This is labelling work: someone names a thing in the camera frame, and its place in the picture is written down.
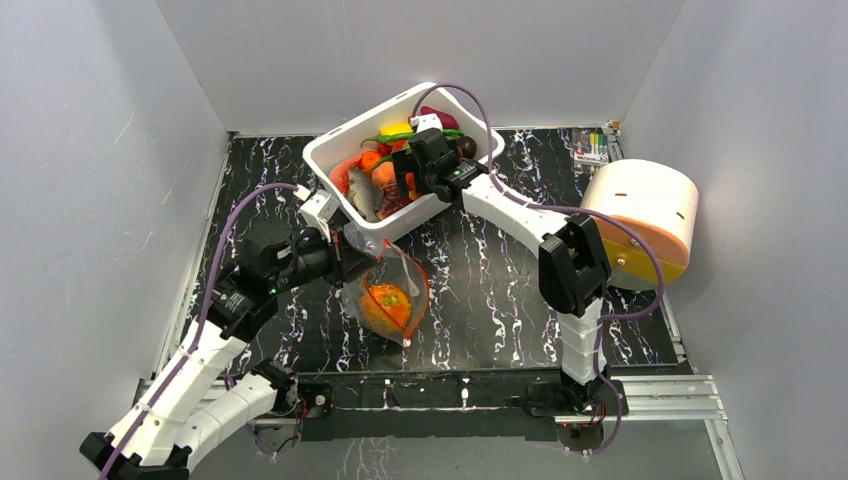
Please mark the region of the orange toy pineapple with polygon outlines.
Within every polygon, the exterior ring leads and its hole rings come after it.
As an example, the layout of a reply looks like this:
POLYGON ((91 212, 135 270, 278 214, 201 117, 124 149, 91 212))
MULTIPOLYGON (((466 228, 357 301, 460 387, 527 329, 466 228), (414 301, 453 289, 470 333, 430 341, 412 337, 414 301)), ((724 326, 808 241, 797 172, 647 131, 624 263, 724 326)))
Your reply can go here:
POLYGON ((366 325, 377 333, 403 333, 412 314, 404 289, 393 284, 373 284, 360 297, 366 325))

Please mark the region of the clear zip top bag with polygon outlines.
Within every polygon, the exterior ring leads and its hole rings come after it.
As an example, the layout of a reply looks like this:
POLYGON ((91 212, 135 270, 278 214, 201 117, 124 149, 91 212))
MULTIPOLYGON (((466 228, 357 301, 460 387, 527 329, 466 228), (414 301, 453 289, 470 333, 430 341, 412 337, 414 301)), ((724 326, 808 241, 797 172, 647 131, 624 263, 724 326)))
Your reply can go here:
POLYGON ((345 312, 361 326, 403 348, 429 308, 430 284, 422 266, 395 243, 345 227, 344 238, 372 264, 342 288, 345 312))

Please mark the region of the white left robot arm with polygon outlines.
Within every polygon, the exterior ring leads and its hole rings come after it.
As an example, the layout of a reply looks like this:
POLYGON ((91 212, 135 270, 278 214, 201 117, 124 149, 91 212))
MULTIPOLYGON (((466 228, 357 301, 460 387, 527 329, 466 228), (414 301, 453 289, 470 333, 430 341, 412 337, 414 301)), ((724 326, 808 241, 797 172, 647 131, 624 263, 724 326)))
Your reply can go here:
POLYGON ((277 297, 323 280, 342 287, 376 262, 376 242, 353 225, 250 234, 211 290, 207 313, 133 408, 81 454, 103 479, 186 479, 218 445, 258 416, 291 414, 296 374, 270 359, 206 406, 215 380, 279 309, 277 297))

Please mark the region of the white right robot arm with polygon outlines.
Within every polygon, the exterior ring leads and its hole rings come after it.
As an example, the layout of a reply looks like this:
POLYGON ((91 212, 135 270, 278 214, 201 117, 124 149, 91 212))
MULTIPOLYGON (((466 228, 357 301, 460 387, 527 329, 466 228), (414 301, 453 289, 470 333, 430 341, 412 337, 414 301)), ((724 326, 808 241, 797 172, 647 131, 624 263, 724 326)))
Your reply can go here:
POLYGON ((494 224, 538 261, 542 298, 556 311, 562 343, 560 377, 534 381, 517 399, 528 414, 587 414, 603 399, 603 296, 611 267, 599 228, 585 213, 561 214, 499 183, 484 162, 462 156, 458 140, 438 129, 414 133, 392 152, 400 194, 416 191, 494 224))

